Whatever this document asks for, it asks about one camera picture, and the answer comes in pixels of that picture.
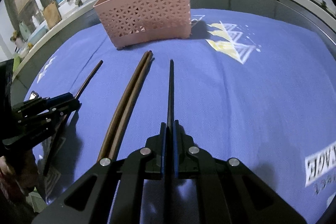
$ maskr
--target blue fabric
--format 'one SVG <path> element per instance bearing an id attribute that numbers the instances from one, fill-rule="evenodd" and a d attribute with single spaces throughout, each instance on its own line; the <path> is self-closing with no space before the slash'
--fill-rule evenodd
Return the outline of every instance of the blue fabric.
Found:
<path id="1" fill-rule="evenodd" d="M 52 56 L 55 59 L 32 90 L 53 97 L 75 94 L 99 60 L 104 63 L 71 115 L 66 141 L 53 161 L 62 174 L 48 201 L 54 200 L 95 164 L 106 130 L 143 53 L 154 61 L 130 118 L 118 159 L 145 145 L 167 120 L 169 60 L 175 63 L 175 118 L 195 143 L 213 157 L 239 158 L 309 224 L 325 211 L 336 192 L 334 181 L 321 189 L 333 170 L 305 187 L 305 157 L 336 141 L 336 62 L 313 32 L 284 22 L 226 10 L 192 10 L 205 15 L 190 39 L 166 40 L 117 51 L 102 25 L 78 32 Z M 239 43 L 253 50 L 245 64 L 215 51 L 205 38 L 212 23 L 236 24 Z M 34 148 L 37 159 L 41 145 Z M 145 185 L 142 222 L 159 223 L 158 182 Z M 177 186 L 175 214 L 181 223 L 198 223 L 194 184 Z"/>

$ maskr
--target kitchen counter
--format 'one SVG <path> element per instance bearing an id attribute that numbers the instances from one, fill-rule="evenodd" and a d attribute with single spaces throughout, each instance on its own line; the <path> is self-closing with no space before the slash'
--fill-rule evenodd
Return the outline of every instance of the kitchen counter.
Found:
<path id="1" fill-rule="evenodd" d="M 100 23 L 91 0 L 47 32 L 13 74 L 12 103 L 23 101 L 31 83 L 51 55 L 78 31 Z M 191 8 L 236 10 L 292 23 L 316 32 L 330 51 L 335 48 L 336 20 L 312 0 L 190 0 Z"/>

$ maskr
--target cutting board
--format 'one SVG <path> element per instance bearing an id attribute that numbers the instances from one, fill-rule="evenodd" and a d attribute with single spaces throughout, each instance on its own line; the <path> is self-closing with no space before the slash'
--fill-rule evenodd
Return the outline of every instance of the cutting board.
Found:
<path id="1" fill-rule="evenodd" d="M 61 14 L 57 9 L 57 4 L 55 1 L 50 3 L 46 8 L 44 8 L 43 16 L 47 21 L 49 30 L 62 20 Z"/>

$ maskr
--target chopsticks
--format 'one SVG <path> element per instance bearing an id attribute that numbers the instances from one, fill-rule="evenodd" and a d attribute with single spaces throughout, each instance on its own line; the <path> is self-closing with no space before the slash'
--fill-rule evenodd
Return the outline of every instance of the chopsticks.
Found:
<path id="1" fill-rule="evenodd" d="M 152 56 L 152 51 L 145 52 L 136 67 L 135 72 L 133 73 L 113 114 L 101 146 L 97 162 L 103 158 L 110 158 L 112 160 L 117 158 L 120 143 L 124 136 L 129 117 L 132 113 L 142 83 L 148 71 Z"/>
<path id="2" fill-rule="evenodd" d="M 77 94 L 75 95 L 76 99 L 79 99 L 79 97 L 82 95 L 84 89 L 87 87 L 87 85 L 89 84 L 89 82 L 91 81 L 91 79 L 93 78 L 93 76 L 96 74 L 96 72 L 98 71 L 98 69 L 100 68 L 100 66 L 103 64 L 103 60 L 100 60 L 98 62 L 98 64 L 94 67 L 94 69 L 92 70 L 92 72 L 90 73 L 90 75 L 88 76 L 88 78 L 85 80 L 85 82 L 83 83 L 83 85 L 80 87 L 80 89 L 78 90 Z M 50 163 L 52 158 L 54 157 L 55 153 L 56 153 L 56 148 L 57 148 L 57 143 L 60 137 L 61 132 L 63 131 L 65 125 L 67 124 L 67 121 L 69 119 L 69 115 L 64 115 L 63 119 L 61 120 L 60 124 L 58 125 L 58 128 L 56 128 L 56 133 L 55 133 L 55 137 L 54 140 L 51 144 L 50 147 L 50 151 L 47 155 L 47 159 L 44 165 L 44 170 L 43 170 L 43 175 L 46 176 L 48 174 L 49 168 L 50 168 Z"/>

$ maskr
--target bottle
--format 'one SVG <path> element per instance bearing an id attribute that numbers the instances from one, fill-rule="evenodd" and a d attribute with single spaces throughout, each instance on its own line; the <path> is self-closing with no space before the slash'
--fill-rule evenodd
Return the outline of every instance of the bottle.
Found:
<path id="1" fill-rule="evenodd" d="M 38 28 L 40 26 L 39 21 L 37 20 L 37 18 L 34 15 L 31 16 L 31 20 L 32 20 L 35 28 Z"/>
<path id="2" fill-rule="evenodd" d="M 24 41 L 27 41 L 28 38 L 32 35 L 31 32 L 29 31 L 27 25 L 21 21 L 19 23 L 19 28 L 20 28 L 20 33 Z"/>

